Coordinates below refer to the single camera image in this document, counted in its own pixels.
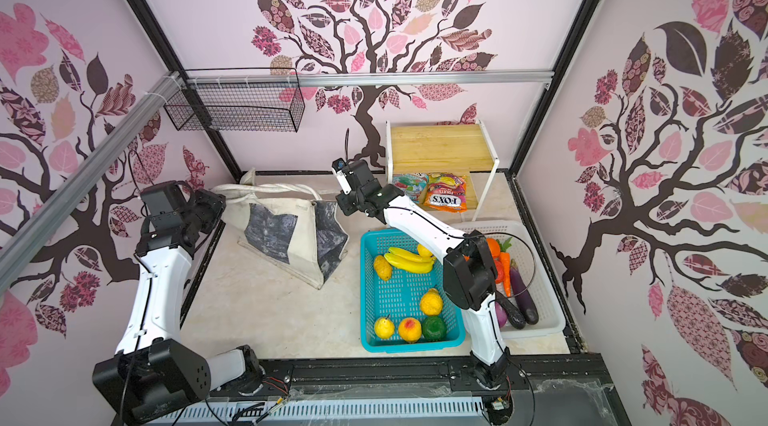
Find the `aluminium frame rail back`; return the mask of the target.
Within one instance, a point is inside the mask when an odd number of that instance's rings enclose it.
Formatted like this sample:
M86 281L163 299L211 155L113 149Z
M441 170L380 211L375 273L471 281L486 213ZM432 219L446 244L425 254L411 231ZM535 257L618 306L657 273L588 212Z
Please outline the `aluminium frame rail back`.
M551 70L477 70L477 72L388 72L388 74L281 74L272 76L189 76L190 86L261 86L292 88L336 86L417 86L417 84L550 84Z

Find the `green avocado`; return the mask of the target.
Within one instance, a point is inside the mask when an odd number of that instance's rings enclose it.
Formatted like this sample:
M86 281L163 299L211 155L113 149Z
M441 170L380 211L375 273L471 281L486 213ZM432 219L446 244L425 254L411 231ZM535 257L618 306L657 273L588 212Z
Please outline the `green avocado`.
M427 316L422 322L422 335L426 341L443 341L447 335L447 326L440 316Z

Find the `white wooden shelf rack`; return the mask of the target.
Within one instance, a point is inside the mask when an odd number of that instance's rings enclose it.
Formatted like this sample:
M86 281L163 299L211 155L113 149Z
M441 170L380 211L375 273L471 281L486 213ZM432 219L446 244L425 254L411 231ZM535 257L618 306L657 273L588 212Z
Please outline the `white wooden shelf rack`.
M449 172L470 176L486 172L482 190L467 186L468 209L476 220L480 214L500 159L482 121L474 124L431 125L386 123L386 174Z

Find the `green mint candy bag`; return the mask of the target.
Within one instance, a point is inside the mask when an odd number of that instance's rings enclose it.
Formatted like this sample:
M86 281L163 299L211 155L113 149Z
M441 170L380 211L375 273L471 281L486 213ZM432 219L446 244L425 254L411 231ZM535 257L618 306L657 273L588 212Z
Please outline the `green mint candy bag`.
M428 184L428 175L424 173L396 174L392 178L392 183L413 202L420 203Z

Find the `dark purple eggplant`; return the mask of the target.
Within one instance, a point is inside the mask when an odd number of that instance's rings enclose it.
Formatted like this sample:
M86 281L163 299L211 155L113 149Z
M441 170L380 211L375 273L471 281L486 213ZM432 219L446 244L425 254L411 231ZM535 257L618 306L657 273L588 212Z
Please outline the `dark purple eggplant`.
M497 313L505 318L507 324L517 330L522 330L525 327L527 321L524 315L507 296L497 291L494 300Z

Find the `yellow bumpy fruit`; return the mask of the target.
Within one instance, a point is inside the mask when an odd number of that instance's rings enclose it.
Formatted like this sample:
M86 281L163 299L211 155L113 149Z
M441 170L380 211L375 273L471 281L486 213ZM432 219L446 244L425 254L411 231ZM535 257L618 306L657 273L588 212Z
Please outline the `yellow bumpy fruit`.
M444 307L444 301L436 288L430 288L420 299L420 311L426 316L439 316Z

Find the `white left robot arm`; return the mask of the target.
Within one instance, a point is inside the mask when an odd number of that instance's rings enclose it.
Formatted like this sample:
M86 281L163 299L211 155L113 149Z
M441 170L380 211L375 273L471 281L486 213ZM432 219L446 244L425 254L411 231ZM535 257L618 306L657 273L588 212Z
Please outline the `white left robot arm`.
M241 376L234 349L205 358L180 341L184 284L200 235L220 222L226 200L208 190L185 194L179 181L142 191L147 215L134 256L139 283L115 355L95 365L92 381L122 425L143 425L206 399Z

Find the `orange carrot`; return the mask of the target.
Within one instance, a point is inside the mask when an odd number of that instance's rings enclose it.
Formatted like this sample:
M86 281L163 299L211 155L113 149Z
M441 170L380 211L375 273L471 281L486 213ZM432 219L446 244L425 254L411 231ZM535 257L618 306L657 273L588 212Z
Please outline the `orange carrot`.
M499 255L499 258L500 258L500 262L501 262L502 270L504 274L504 278L502 281L504 292L507 297L510 297L512 294L511 279L510 279L511 256L509 253L502 251Z

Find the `beige canvas tote bag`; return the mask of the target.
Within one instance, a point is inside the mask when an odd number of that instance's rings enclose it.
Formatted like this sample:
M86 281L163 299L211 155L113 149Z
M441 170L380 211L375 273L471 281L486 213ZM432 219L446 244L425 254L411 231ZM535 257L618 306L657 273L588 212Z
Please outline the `beige canvas tote bag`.
M338 206L300 183L258 185L253 172L213 191L225 198L222 220L240 232L238 244L315 289L346 255L349 235Z

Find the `white plastic basket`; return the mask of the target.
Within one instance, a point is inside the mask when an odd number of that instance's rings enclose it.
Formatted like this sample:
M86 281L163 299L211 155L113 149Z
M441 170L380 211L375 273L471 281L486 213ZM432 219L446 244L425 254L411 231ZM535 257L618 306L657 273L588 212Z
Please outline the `white plastic basket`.
M496 219L462 222L456 224L455 228L463 232L477 230L496 239L511 255L518 266L524 284L528 287L527 292L537 308L539 321L533 325L528 324L523 329L516 329L510 325L504 326L501 329L501 335L505 340L562 334L566 326L562 307L532 238L521 221Z

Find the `aluminium frame rail left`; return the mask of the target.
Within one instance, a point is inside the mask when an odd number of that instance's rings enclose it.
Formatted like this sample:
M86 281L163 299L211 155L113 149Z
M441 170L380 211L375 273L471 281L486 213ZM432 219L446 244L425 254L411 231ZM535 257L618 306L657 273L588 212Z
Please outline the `aluminium frame rail left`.
M74 212L79 202L100 180L108 167L124 152L130 141L138 136L146 123L182 88L177 72L166 72L151 90L145 92L138 104L110 133L92 154L72 173L38 213L14 234L1 251L1 290L6 291L37 252Z

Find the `yellow-orange wrinkled fruit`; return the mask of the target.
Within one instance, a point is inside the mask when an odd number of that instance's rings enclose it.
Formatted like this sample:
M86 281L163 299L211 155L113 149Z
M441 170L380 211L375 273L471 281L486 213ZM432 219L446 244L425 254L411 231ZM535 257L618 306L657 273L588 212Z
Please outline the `yellow-orange wrinkled fruit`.
M387 282L391 279L393 267L384 256L378 255L374 258L373 268L381 281Z

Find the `aluminium frame rail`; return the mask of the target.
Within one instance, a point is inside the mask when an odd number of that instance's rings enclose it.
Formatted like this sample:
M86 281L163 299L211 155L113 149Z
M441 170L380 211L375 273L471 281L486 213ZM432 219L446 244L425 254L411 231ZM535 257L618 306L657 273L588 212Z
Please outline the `aluminium frame rail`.
M145 92L138 104L110 133L92 154L72 173L38 213L14 234L1 251L1 290L6 291L37 252L74 212L79 202L100 180L108 167L124 152L130 141L138 136L146 123L182 88L177 72L166 72L151 90Z
M550 84L551 70L477 70L477 72L388 72L388 74L281 74L272 76L189 76L190 86L261 86L292 88L336 86L417 86L417 84Z

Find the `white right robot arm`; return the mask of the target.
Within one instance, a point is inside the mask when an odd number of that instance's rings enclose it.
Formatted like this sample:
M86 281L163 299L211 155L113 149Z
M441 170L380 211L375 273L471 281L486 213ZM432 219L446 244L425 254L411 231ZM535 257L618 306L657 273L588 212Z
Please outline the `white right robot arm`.
M501 344L495 308L497 270L485 236L462 232L435 218L392 184L381 184L364 160L332 162L341 187L336 196L346 216L362 212L396 228L434 254L443 270L443 290L462 313L480 384L494 389L505 382L509 350Z

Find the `yellow pear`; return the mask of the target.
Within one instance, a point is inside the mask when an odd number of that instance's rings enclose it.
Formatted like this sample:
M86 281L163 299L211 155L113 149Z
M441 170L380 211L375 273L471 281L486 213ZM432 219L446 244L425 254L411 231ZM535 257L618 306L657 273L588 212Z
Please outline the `yellow pear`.
M374 334L378 339L390 339L395 332L395 324L388 316L379 317L374 322Z

